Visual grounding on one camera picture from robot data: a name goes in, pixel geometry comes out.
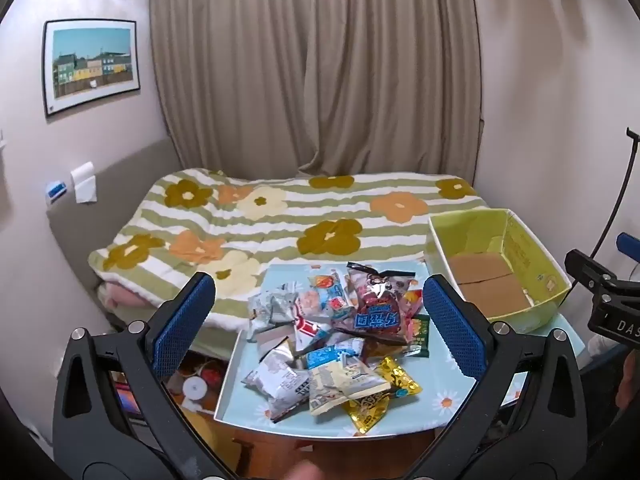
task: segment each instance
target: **bed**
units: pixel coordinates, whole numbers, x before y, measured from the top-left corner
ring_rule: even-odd
[[[146,319],[198,270],[216,303],[193,349],[229,359],[247,327],[246,300],[273,264],[393,262],[423,257],[429,214],[486,207],[465,181],[417,173],[243,181],[182,170],[169,140],[97,175],[98,202],[72,193],[50,209],[66,259],[94,301],[123,326]],[[142,305],[105,306],[107,282]]]
[[[95,305],[118,330],[136,319],[148,319],[155,308],[151,305],[107,308],[98,297],[103,280],[89,266],[87,257],[113,242],[157,179],[180,169],[174,145],[166,137],[99,171],[98,202],[78,204],[69,190],[47,210],[51,232],[69,266]],[[198,337],[193,349],[228,360],[235,341],[236,334],[209,328]]]

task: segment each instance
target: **white spool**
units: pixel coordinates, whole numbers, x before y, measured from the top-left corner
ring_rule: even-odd
[[[207,383],[200,377],[189,377],[182,385],[182,392],[189,400],[200,400],[207,395]]]

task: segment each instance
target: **hand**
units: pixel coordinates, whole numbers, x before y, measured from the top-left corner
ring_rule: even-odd
[[[623,366],[622,381],[618,387],[618,394],[616,395],[616,406],[620,410],[626,410],[634,398],[633,379],[634,371],[636,370],[636,351],[632,350],[628,356],[626,356],[625,364]]]
[[[324,480],[324,473],[317,465],[304,460],[289,471],[284,480]]]

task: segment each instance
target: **light blue tray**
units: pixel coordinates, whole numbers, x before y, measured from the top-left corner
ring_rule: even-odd
[[[429,276],[426,265],[416,261],[384,263],[373,265],[373,267],[379,269],[392,267],[395,270],[416,272],[419,283],[423,283]],[[346,270],[344,264],[335,264],[324,265],[320,269],[314,268],[314,272],[318,273],[319,270],[326,272],[329,269],[338,269],[342,272]],[[262,290],[270,290],[293,280],[302,282],[306,280],[310,271],[309,266],[272,266],[265,276]],[[560,314],[533,334],[547,335],[553,328],[561,328],[567,332],[576,355],[584,350],[584,343]],[[430,326],[429,352],[429,358],[407,357],[401,361],[407,373],[422,386],[422,392],[416,396],[392,399],[385,417],[369,433],[357,438],[381,438],[446,426],[475,381],[460,372],[433,323]],[[220,393],[216,420],[238,428],[304,439],[356,438],[351,419],[340,407],[318,417],[310,415],[308,408],[303,408],[277,424],[271,422],[264,415],[267,410],[265,398],[240,382],[257,364],[256,345],[246,341],[246,333],[240,333]],[[525,373],[514,376],[504,399],[505,404],[512,402],[520,395],[525,378]]]

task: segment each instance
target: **picture frame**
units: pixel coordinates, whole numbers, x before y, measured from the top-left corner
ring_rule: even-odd
[[[131,20],[49,20],[42,39],[45,114],[140,89],[137,24]]]

